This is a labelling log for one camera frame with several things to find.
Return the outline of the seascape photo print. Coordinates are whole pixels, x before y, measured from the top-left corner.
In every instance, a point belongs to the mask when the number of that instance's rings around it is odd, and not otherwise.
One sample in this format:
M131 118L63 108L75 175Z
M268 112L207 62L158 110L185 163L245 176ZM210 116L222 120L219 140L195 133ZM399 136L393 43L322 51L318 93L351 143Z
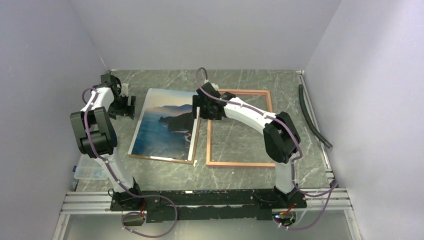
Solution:
M199 120L194 91L150 88L128 149L132 158L194 164Z

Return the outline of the clear plastic screw box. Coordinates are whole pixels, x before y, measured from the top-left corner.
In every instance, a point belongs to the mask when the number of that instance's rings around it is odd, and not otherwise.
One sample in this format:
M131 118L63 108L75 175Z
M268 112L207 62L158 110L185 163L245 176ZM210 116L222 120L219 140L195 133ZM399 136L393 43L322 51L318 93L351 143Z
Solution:
M101 165L86 154L81 154L78 164L73 168L73 177L77 180L108 180Z

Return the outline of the brown backing board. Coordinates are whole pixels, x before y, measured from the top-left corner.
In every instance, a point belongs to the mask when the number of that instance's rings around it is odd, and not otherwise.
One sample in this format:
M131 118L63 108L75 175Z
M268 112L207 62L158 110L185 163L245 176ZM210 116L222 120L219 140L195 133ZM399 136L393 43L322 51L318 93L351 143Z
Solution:
M195 162L199 120L191 112L176 116L144 112L128 155L132 158L192 165Z

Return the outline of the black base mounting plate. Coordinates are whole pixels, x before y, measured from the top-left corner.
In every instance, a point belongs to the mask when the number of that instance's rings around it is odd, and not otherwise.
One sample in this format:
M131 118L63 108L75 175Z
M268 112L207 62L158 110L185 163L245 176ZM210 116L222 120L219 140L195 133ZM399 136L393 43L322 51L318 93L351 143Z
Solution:
M293 190L281 193L276 188L224 190L143 191L142 198L126 192L109 196L112 212L146 211L148 223L186 220L244 219L271 220L277 210L307 207L305 196Z

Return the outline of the black foam tube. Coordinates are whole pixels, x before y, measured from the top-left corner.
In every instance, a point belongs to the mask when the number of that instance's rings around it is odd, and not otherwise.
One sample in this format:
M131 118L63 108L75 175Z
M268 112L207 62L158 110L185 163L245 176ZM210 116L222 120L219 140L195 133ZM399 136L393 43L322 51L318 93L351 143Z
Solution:
M302 115L305 119L305 122L307 126L309 127L310 131L315 135L315 137L328 149L331 149L333 145L321 134L321 132L318 130L318 128L315 125L315 122L313 121L311 112L309 111L309 107L306 102L306 96L305 96L305 88L302 84L298 85L298 100L300 109L302 111Z

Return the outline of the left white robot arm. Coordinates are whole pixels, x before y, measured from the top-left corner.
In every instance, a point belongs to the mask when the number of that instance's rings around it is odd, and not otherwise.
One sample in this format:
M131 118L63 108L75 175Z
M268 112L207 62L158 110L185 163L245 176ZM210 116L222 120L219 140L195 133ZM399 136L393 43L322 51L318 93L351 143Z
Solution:
M112 182L113 197L123 197L130 210L143 204L143 195L134 177L119 156L118 137L111 120L118 116L134 119L136 97L129 95L129 85L107 73L100 83L87 88L90 98L84 107L70 114L70 122L79 151L94 159Z

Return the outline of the pink wooden picture frame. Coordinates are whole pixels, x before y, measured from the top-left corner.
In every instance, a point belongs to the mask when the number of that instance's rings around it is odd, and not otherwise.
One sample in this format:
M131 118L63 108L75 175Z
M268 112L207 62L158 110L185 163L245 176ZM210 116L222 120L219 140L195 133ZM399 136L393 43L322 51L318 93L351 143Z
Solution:
M253 89L220 89L221 94L225 92L233 93L237 96L265 96L267 110L273 111L272 98L269 90L253 90ZM274 168L273 163L265 162L222 162L213 161L212 159L212 121L207 121L207 146L206 146L206 165L208 167L253 167L253 168Z

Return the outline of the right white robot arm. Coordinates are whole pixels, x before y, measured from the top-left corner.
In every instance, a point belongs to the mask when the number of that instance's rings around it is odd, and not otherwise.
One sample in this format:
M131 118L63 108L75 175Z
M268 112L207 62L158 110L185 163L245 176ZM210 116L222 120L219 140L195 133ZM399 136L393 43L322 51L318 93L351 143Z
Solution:
M286 112L273 113L252 106L231 92L220 93L209 82L192 97L194 118L221 120L229 118L245 124L263 136L265 151L274 161L276 172L275 202L282 208L293 203L295 196L294 162L302 157L301 138Z

